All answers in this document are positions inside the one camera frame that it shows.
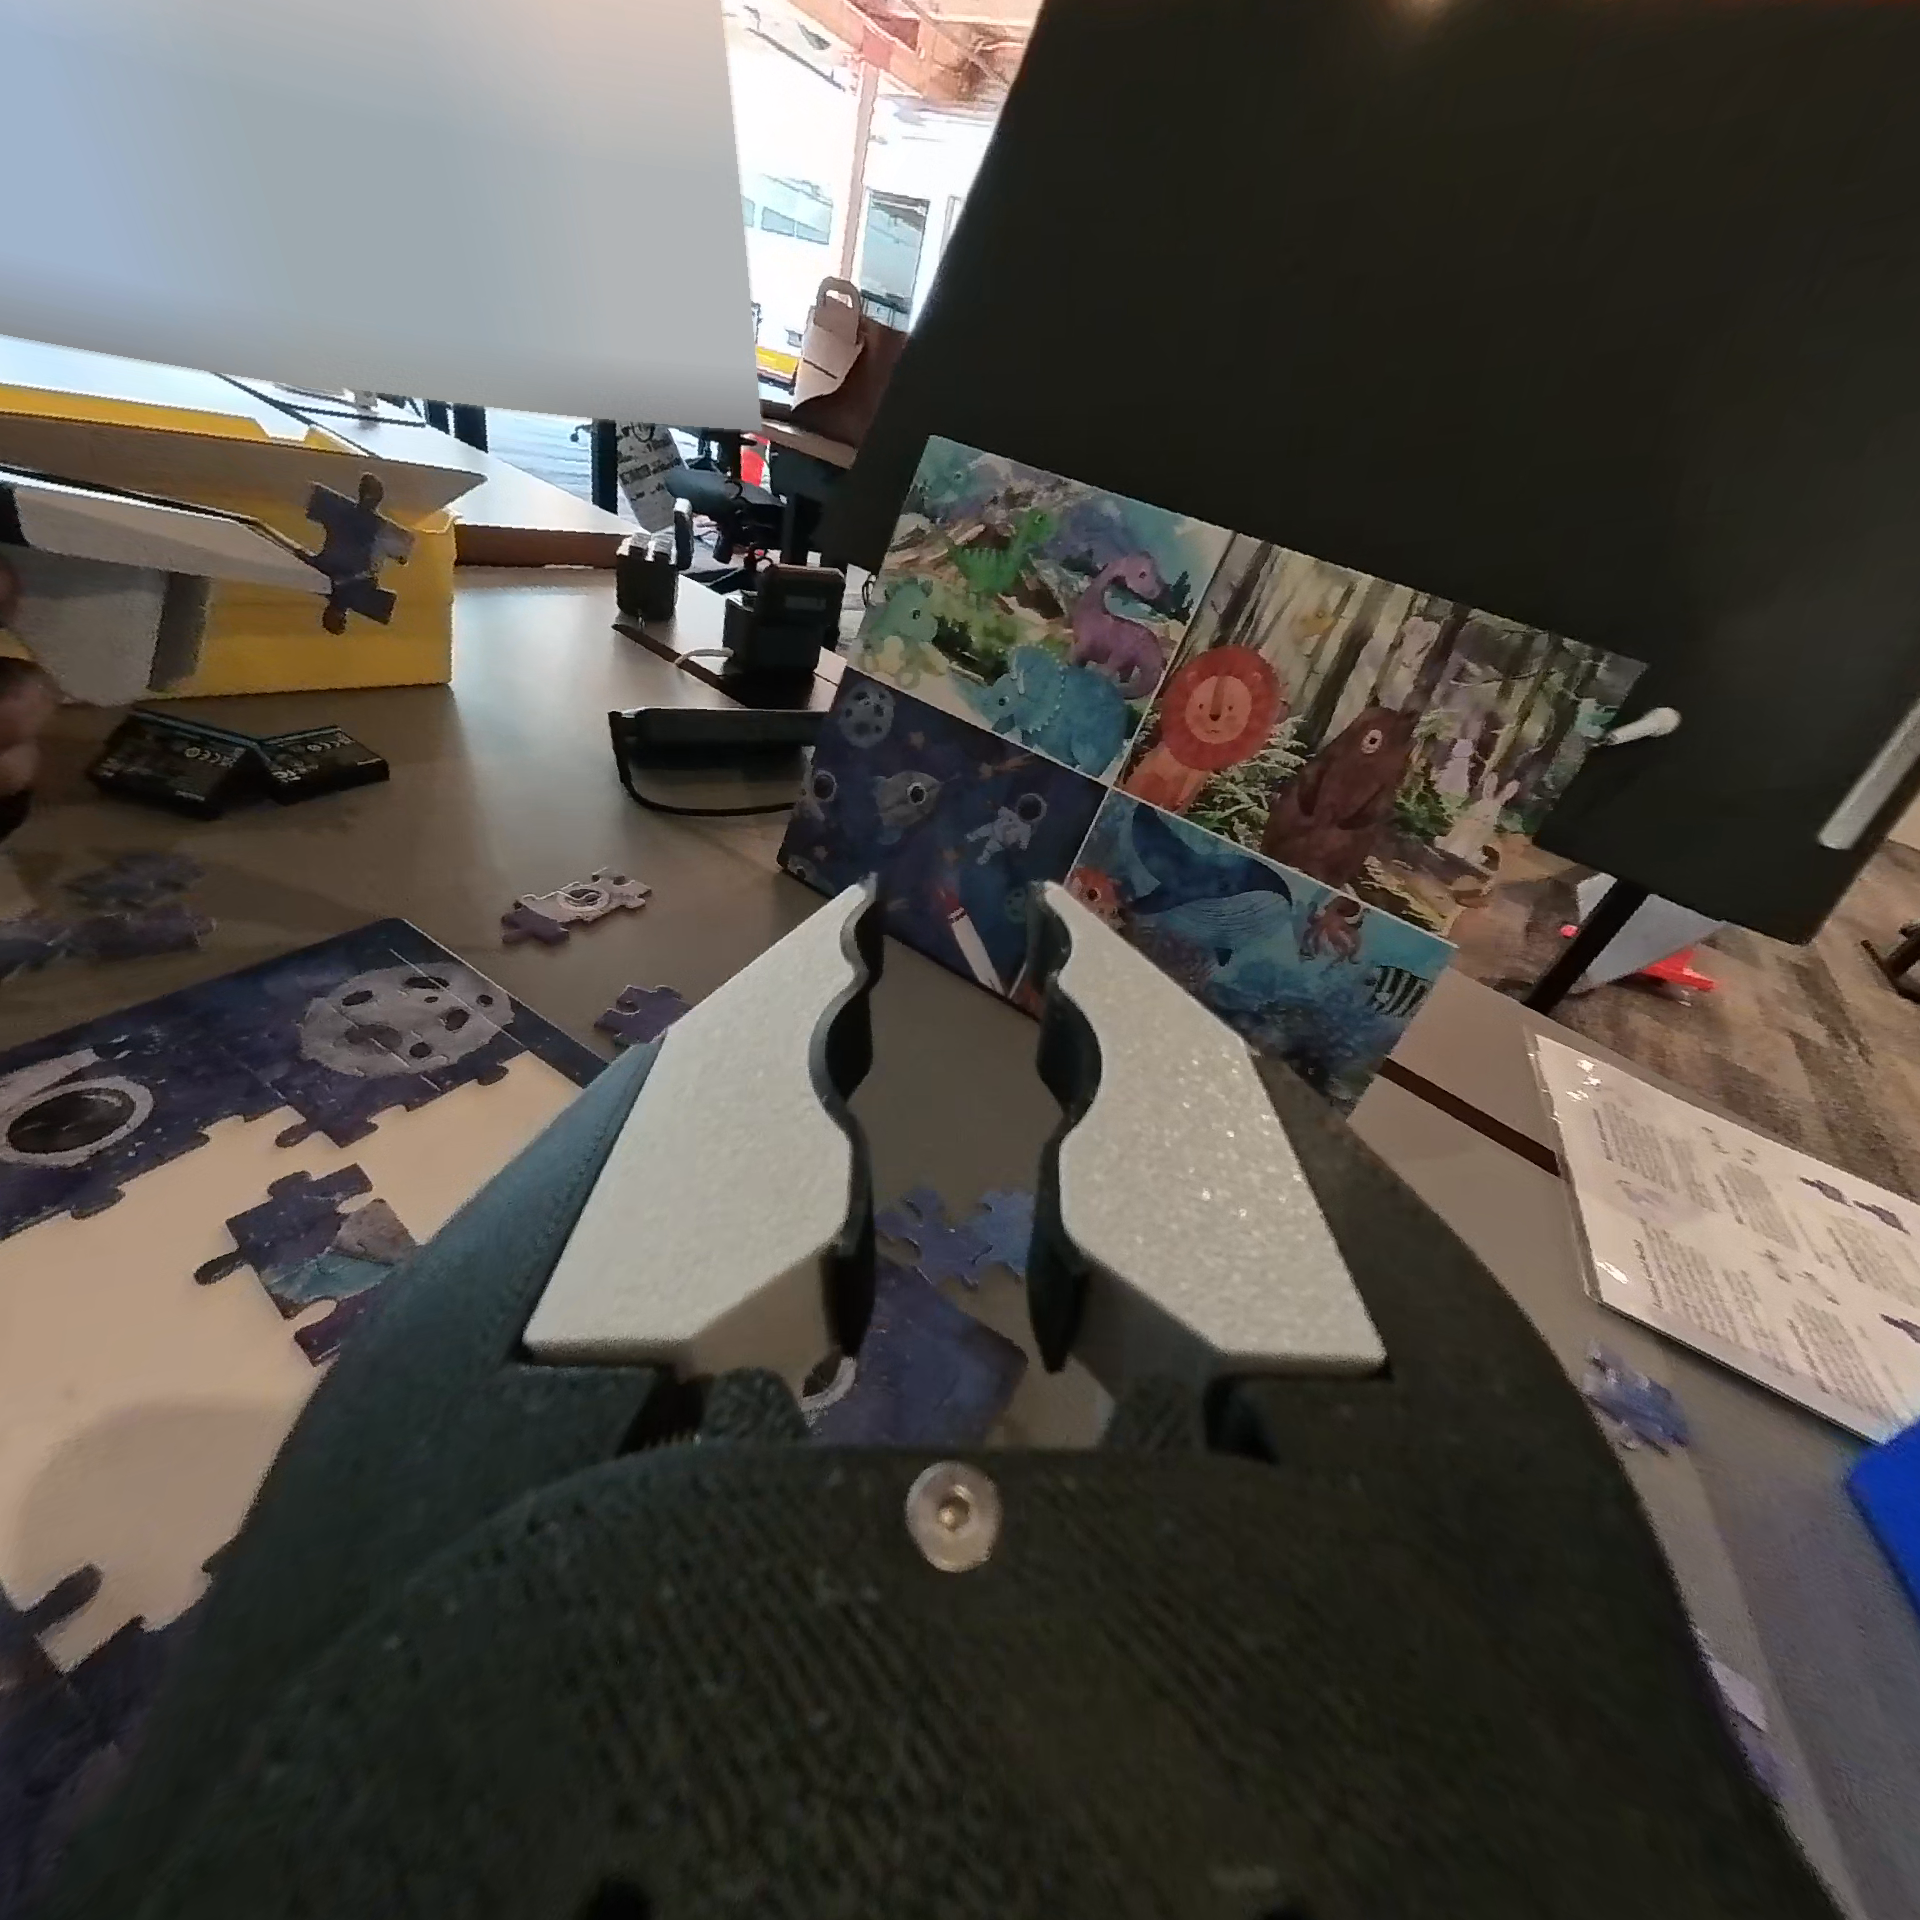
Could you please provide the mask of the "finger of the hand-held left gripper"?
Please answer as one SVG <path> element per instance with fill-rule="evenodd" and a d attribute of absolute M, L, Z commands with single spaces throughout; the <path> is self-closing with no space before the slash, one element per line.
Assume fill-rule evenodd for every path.
<path fill-rule="evenodd" d="M 213 584 L 328 592 L 327 569 L 254 516 L 75 480 L 9 480 L 9 546 Z"/>

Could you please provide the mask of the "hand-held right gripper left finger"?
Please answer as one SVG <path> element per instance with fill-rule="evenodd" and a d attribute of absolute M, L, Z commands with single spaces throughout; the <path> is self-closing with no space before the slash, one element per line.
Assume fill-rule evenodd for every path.
<path fill-rule="evenodd" d="M 876 1306 L 876 876 L 677 1018 L 525 1325 L 538 1360 L 677 1380 L 855 1359 Z"/>

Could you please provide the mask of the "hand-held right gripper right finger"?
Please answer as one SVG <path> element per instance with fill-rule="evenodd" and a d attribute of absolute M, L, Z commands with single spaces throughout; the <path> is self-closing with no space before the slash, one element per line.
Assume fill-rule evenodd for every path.
<path fill-rule="evenodd" d="M 1093 1380 L 1376 1380 L 1382 1337 L 1252 1047 L 1067 882 L 1028 909 L 1028 1325 Z"/>

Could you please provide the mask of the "joined planet puzzle pieces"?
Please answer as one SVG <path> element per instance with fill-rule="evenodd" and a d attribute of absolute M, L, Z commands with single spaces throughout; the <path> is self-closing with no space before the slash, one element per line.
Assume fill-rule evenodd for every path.
<path fill-rule="evenodd" d="M 337 1359 L 346 1337 L 370 1314 L 385 1280 L 418 1252 L 418 1239 L 370 1192 L 370 1175 L 359 1161 L 291 1170 L 222 1225 L 229 1252 L 201 1259 L 193 1285 L 254 1274 L 315 1368 Z"/>

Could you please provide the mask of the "space jigsaw puzzle board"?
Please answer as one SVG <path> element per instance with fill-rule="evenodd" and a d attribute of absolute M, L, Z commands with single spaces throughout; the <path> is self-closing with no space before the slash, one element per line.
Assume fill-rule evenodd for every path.
<path fill-rule="evenodd" d="M 3 1047 L 3 1914 L 121 1783 L 321 1380 L 597 1073 L 411 923 Z M 418 1252 L 315 1368 L 254 1274 L 193 1270 L 346 1161 Z"/>

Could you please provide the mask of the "person's left hand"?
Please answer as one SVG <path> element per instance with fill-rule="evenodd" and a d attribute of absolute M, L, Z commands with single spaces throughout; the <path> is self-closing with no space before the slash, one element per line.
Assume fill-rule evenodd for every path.
<path fill-rule="evenodd" d="M 0 841 L 34 811 L 42 736 L 59 711 L 59 685 L 34 660 L 0 660 Z"/>

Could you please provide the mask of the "white flat box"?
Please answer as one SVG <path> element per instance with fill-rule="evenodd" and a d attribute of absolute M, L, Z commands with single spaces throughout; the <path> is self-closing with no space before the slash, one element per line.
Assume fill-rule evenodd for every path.
<path fill-rule="evenodd" d="M 379 478 L 379 509 L 404 526 L 441 516 L 480 485 L 468 471 L 378 455 L 357 444 L 287 444 L 184 435 L 145 422 L 23 418 L 3 413 L 0 455 L 18 471 L 83 485 L 120 485 L 158 500 L 184 500 L 249 516 L 306 518 L 314 485 L 357 494 Z"/>

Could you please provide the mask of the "black battery pack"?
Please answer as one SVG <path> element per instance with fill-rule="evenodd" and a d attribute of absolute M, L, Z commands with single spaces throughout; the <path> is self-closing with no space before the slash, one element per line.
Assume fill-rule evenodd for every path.
<path fill-rule="evenodd" d="M 184 822 L 222 822 L 229 811 L 271 796 L 265 766 L 249 731 L 146 705 L 120 719 L 83 776 L 107 798 Z"/>
<path fill-rule="evenodd" d="M 342 727 L 306 727 L 254 736 L 264 789 L 271 802 L 291 806 L 394 776 L 388 763 Z"/>

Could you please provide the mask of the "yellow foam block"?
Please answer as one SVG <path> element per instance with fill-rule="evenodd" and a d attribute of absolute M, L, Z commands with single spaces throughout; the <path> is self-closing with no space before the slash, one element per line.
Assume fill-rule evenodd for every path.
<path fill-rule="evenodd" d="M 300 408 L 296 397 L 256 389 L 221 371 L 183 371 L 87 352 L 55 352 L 3 339 L 0 418 L 87 418 L 87 422 L 145 422 L 184 435 L 229 440 L 287 440 L 287 444 L 357 444 L 350 422 L 370 427 L 379 413 L 350 413 L 337 405 Z M 418 448 L 418 418 L 402 422 L 397 461 L 442 463 Z M 3 654 L 25 649 L 25 588 L 55 584 L 127 584 L 132 576 L 160 576 L 115 564 L 70 564 L 9 546 L 9 480 L 67 480 L 37 471 L 0 463 L 3 494 Z M 321 530 L 306 516 L 254 516 L 277 537 L 314 549 Z M 413 553 L 385 566 L 379 584 L 397 592 L 388 624 L 350 619 L 346 632 L 327 632 L 327 598 L 213 584 L 198 671 L 146 697 L 240 697 L 240 692 L 296 692 L 296 691 L 367 691 L 367 685 L 442 685 L 454 678 L 454 518 L 447 510 L 413 526 Z"/>

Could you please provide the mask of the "row of puzzle pieces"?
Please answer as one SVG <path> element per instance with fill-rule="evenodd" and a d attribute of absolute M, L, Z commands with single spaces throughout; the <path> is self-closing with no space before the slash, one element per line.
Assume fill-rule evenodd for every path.
<path fill-rule="evenodd" d="M 563 949 L 578 926 L 642 909 L 649 899 L 649 882 L 600 866 L 560 894 L 517 897 L 501 916 L 501 939 Z M 616 1047 L 633 1047 L 654 1045 L 683 1015 L 683 993 L 670 983 L 625 983 L 597 1026 Z M 921 1280 L 959 1280 L 964 1291 L 975 1291 L 988 1270 L 1025 1276 L 1030 1223 L 1038 1198 L 1025 1190 L 988 1190 L 964 1218 L 954 1218 L 936 1190 L 910 1190 L 901 1200 L 876 1208 L 876 1235 L 884 1247 L 914 1252 L 910 1270 Z"/>

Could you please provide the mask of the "background wooden desk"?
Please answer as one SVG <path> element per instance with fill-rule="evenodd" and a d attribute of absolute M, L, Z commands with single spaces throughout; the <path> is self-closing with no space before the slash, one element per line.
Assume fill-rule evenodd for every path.
<path fill-rule="evenodd" d="M 529 471 L 442 435 L 442 463 L 464 463 L 473 485 L 447 503 L 456 566 L 494 569 L 613 569 L 631 526 L 566 494 Z"/>

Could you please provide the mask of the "black slanted stand leg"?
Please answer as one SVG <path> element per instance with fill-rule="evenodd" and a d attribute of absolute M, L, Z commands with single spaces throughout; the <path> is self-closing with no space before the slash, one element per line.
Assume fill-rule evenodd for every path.
<path fill-rule="evenodd" d="M 1644 899 L 1644 882 L 1610 878 L 1517 1003 L 1533 1015 L 1550 1015 L 1588 975 Z"/>

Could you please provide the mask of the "black power adapter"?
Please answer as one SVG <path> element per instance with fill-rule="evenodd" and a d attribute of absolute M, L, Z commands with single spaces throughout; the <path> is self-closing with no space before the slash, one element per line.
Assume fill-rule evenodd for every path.
<path fill-rule="evenodd" d="M 809 705 L 625 705 L 610 711 L 610 746 L 633 776 L 798 776 L 826 716 Z"/>

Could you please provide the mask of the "white paper tag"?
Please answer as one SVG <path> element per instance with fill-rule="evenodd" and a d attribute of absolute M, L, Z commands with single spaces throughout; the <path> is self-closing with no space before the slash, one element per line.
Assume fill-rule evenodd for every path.
<path fill-rule="evenodd" d="M 681 444 L 664 422 L 613 422 L 616 491 L 642 531 L 670 531 L 681 500 Z"/>

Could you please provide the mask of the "laminated instruction sheet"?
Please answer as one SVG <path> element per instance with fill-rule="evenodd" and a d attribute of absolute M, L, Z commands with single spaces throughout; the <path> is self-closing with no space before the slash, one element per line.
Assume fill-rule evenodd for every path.
<path fill-rule="evenodd" d="M 1532 1037 L 1597 1306 L 1846 1428 L 1920 1416 L 1916 1200 Z"/>

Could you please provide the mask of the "illustrated animal puzzle box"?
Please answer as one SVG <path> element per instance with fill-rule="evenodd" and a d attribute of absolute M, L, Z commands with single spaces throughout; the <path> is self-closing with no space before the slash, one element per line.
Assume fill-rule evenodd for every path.
<path fill-rule="evenodd" d="M 1039 1015 L 1060 882 L 1334 1108 L 1644 663 L 926 440 L 779 866 Z"/>

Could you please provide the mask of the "black charging dock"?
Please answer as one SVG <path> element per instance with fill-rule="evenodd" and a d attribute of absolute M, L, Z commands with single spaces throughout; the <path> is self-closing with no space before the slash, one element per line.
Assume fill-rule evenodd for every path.
<path fill-rule="evenodd" d="M 724 598 L 719 685 L 742 703 L 805 697 L 826 649 L 839 649 L 846 569 L 768 564 Z"/>

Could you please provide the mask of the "pale paper bag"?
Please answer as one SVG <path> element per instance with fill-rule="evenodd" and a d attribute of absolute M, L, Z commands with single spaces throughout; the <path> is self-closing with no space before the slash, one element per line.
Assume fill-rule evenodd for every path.
<path fill-rule="evenodd" d="M 794 363 L 794 408 L 846 389 L 862 359 L 862 323 L 857 286 L 839 275 L 821 278 Z"/>

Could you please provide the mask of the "blue box with tag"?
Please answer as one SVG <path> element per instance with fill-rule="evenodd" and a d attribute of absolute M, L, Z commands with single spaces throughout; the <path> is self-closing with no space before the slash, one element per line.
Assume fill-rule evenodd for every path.
<path fill-rule="evenodd" d="M 1920 1606 L 1920 1420 L 1861 1450 L 1843 1476 L 1846 1497 L 1897 1577 L 1911 1611 Z"/>

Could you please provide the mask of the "pale grey bar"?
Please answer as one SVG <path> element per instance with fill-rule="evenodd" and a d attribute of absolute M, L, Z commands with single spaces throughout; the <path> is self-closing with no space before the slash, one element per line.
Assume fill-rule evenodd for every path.
<path fill-rule="evenodd" d="M 1815 841 L 1823 848 L 1856 848 L 1876 829 L 1882 811 L 1897 802 L 1916 766 L 1920 711 L 1911 705 L 1861 769 L 1861 776 L 1846 787 L 1846 796 L 1829 806 Z"/>

